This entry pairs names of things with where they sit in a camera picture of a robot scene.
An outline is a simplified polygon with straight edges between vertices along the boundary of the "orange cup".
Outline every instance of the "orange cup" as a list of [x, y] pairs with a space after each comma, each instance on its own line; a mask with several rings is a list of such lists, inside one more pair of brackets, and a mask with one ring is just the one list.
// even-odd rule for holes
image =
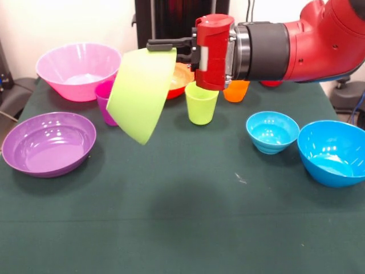
[[231, 84], [223, 91], [224, 98], [228, 102], [238, 103], [242, 101], [246, 95], [247, 89], [249, 88], [250, 82], [244, 80], [234, 80]]

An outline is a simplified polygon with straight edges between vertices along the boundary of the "white wall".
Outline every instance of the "white wall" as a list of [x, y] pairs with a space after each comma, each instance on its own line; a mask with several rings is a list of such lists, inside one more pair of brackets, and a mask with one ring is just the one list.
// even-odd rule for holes
[[[297, 20], [309, 1], [255, 0], [254, 20]], [[245, 21], [247, 2], [230, 0], [236, 22]], [[35, 77], [37, 59], [64, 43], [101, 42], [122, 53], [137, 48], [134, 0], [0, 0], [0, 11], [0, 39], [14, 78]], [[354, 76], [365, 80], [365, 67]], [[325, 83], [325, 91], [332, 85]]]

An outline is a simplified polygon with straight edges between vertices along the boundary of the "bowl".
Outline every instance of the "bowl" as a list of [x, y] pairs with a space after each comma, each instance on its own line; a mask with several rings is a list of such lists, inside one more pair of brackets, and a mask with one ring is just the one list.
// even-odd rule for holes
[[276, 154], [294, 142], [299, 134], [297, 123], [275, 111], [253, 114], [246, 122], [253, 144], [264, 154]]
[[145, 145], [164, 108], [177, 50], [132, 50], [123, 55], [107, 111], [132, 139]]
[[174, 99], [184, 93], [188, 83], [194, 81], [194, 73], [190, 71], [188, 65], [176, 63], [175, 71], [172, 76], [169, 93], [167, 99]]
[[283, 81], [260, 81], [260, 83], [266, 87], [278, 87]]
[[95, 127], [87, 118], [69, 112], [51, 112], [13, 128], [3, 142], [2, 156], [15, 170], [51, 178], [78, 167], [95, 140]]
[[322, 120], [301, 130], [298, 148], [309, 174], [328, 187], [347, 187], [365, 180], [365, 131]]
[[53, 49], [39, 58], [36, 73], [67, 100], [96, 100], [95, 89], [114, 80], [120, 53], [98, 43], [74, 43]]

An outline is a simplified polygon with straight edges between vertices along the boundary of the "blue cable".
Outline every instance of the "blue cable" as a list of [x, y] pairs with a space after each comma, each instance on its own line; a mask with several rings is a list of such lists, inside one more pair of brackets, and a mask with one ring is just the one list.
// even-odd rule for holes
[[358, 108], [362, 105], [362, 103], [364, 102], [364, 99], [365, 99], [365, 91], [363, 92], [363, 94], [361, 95], [361, 98], [358, 102], [358, 104], [356, 105], [356, 107], [354, 108], [354, 110], [352, 111], [352, 114], [351, 114], [351, 123], [352, 124], [355, 124], [355, 113], [357, 112]]

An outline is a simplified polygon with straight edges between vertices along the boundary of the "blue bowl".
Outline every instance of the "blue bowl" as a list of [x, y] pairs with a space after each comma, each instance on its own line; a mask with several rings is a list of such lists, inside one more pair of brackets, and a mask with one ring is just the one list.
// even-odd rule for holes
[[281, 152], [299, 134], [299, 127], [291, 117], [274, 111], [255, 113], [247, 120], [246, 129], [253, 144], [265, 154]]
[[328, 187], [365, 180], [365, 131], [338, 121], [306, 125], [298, 137], [301, 159], [310, 175]]

